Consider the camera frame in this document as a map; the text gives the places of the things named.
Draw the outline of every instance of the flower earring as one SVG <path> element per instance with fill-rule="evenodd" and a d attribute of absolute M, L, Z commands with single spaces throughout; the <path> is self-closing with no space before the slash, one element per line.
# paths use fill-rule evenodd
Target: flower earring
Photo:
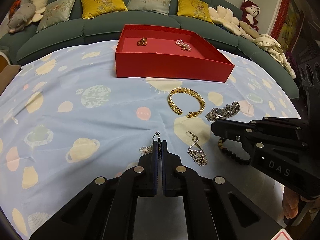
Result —
<path fill-rule="evenodd" d="M 139 149 L 139 152 L 140 152 L 141 155 L 146 155 L 146 154 L 152 153 L 152 149 L 153 149 L 153 139 L 154 139 L 154 137 L 155 137 L 156 135 L 158 135 L 158 138 L 159 138 L 160 132 L 156 132 L 156 133 L 155 133 L 155 135 L 154 135 L 153 138 L 152 138 L 152 143 L 151 143 L 151 145 L 149 145 L 149 146 L 147 146 L 147 147 L 141 147 L 141 148 Z"/>
<path fill-rule="evenodd" d="M 190 131 L 188 131 L 188 133 L 190 133 L 193 136 L 192 138 L 193 144 L 191 144 L 190 147 L 188 148 L 188 154 L 192 157 L 194 162 L 197 163 L 199 166 L 205 166 L 208 163 L 208 160 L 206 158 L 204 150 L 197 143 L 199 141 L 198 136 L 191 133 Z M 194 145 L 197 146 L 199 150 L 193 150 L 192 147 Z"/>

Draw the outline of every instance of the beaded bracelet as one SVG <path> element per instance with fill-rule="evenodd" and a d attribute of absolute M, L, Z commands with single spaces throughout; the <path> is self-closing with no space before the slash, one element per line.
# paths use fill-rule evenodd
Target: beaded bracelet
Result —
<path fill-rule="evenodd" d="M 228 151 L 228 149 L 226 147 L 223 147 L 223 143 L 226 141 L 226 138 L 220 138 L 220 140 L 218 141 L 218 147 L 220 148 L 220 150 L 222 151 L 222 153 L 226 154 L 228 157 L 230 157 L 231 159 L 234 159 L 235 162 L 239 163 L 239 164 L 243 164 L 243 165 L 249 165 L 251 159 L 249 160 L 244 160 L 244 159 L 240 159 L 240 157 L 238 157 L 236 154 L 232 153 L 232 151 Z"/>

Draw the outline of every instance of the human hand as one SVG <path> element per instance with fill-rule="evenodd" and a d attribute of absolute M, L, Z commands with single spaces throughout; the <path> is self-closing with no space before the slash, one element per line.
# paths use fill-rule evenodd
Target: human hand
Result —
<path fill-rule="evenodd" d="M 298 214 L 298 204 L 299 200 L 305 202 L 315 202 L 314 206 L 318 206 L 320 204 L 320 198 L 315 200 L 307 200 L 304 197 L 301 197 L 299 194 L 295 193 L 293 190 L 288 187 L 284 187 L 283 198 L 282 198 L 282 209 L 284 215 L 287 219 L 295 218 Z"/>

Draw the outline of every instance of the yellow cushion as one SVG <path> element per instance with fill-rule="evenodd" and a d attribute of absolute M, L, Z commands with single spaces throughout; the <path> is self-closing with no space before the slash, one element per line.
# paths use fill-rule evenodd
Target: yellow cushion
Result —
<path fill-rule="evenodd" d="M 81 0 L 83 19 L 91 19 L 100 14 L 127 11 L 123 0 Z"/>
<path fill-rule="evenodd" d="M 177 15 L 197 18 L 213 23 L 208 9 L 208 4 L 200 0 L 178 0 L 179 9 Z"/>

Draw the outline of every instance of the bed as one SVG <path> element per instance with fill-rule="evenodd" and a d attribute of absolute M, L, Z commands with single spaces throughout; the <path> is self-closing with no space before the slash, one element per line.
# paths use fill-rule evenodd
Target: bed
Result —
<path fill-rule="evenodd" d="M 234 65 L 225 83 L 116 78 L 118 41 L 60 49 L 22 67 L 0 96 L 0 206 L 23 239 L 47 221 L 93 179 L 118 177 L 137 165 L 141 148 L 156 131 L 168 150 L 200 176 L 224 176 L 274 220 L 282 222 L 283 185 L 251 166 L 222 155 L 218 137 L 205 115 L 214 107 L 238 101 L 232 120 L 249 122 L 264 116 L 300 118 L 289 98 L 257 64 L 221 51 Z M 177 87 L 198 92 L 206 105 L 186 94 L 174 95 L 181 116 L 167 103 Z M 208 164 L 200 167 L 188 155 L 199 137 Z M 248 159 L 236 142 L 225 143 Z M 134 239 L 188 239 L 180 198 L 139 199 Z"/>

